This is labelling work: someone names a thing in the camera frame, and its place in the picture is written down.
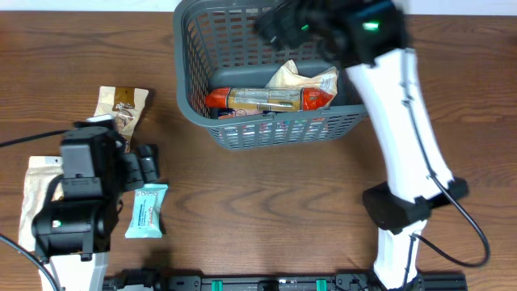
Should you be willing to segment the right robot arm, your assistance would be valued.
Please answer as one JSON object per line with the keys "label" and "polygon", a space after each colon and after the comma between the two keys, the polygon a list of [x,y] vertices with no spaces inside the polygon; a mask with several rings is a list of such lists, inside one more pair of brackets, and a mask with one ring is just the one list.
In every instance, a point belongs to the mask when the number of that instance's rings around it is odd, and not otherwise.
{"label": "right robot arm", "polygon": [[390,0],[284,1],[256,20],[274,49],[309,40],[340,64],[364,102],[385,159],[387,179],[366,190],[363,203],[378,227],[373,265],[384,290],[417,280],[417,236],[433,209],[467,195],[435,140],[418,80],[417,57],[403,11]]}

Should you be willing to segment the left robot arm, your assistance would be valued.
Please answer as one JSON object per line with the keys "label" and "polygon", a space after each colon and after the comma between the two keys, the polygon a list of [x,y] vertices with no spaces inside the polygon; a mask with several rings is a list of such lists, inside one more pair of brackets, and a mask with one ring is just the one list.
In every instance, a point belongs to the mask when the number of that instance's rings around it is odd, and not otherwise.
{"label": "left robot arm", "polygon": [[110,126],[80,124],[64,133],[62,174],[32,221],[40,273],[51,290],[100,290],[121,196],[159,178],[157,150],[128,153]]}

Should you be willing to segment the beige powder bag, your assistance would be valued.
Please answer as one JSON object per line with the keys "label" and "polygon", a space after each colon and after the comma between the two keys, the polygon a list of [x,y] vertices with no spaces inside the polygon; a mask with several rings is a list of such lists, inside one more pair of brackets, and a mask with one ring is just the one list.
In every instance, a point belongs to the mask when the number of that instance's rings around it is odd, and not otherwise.
{"label": "beige powder bag", "polygon": [[313,87],[334,98],[338,94],[338,76],[338,69],[332,66],[314,77],[306,77],[299,74],[295,62],[289,60],[275,72],[265,87],[269,89]]}

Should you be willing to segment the orange spaghetti package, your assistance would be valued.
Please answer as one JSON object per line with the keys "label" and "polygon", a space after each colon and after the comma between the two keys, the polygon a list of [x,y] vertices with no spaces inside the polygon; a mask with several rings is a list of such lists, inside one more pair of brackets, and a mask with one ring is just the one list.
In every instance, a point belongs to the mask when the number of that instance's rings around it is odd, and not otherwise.
{"label": "orange spaghetti package", "polygon": [[210,108],[273,112],[313,111],[329,104],[333,95],[318,88],[217,88],[205,97]]}

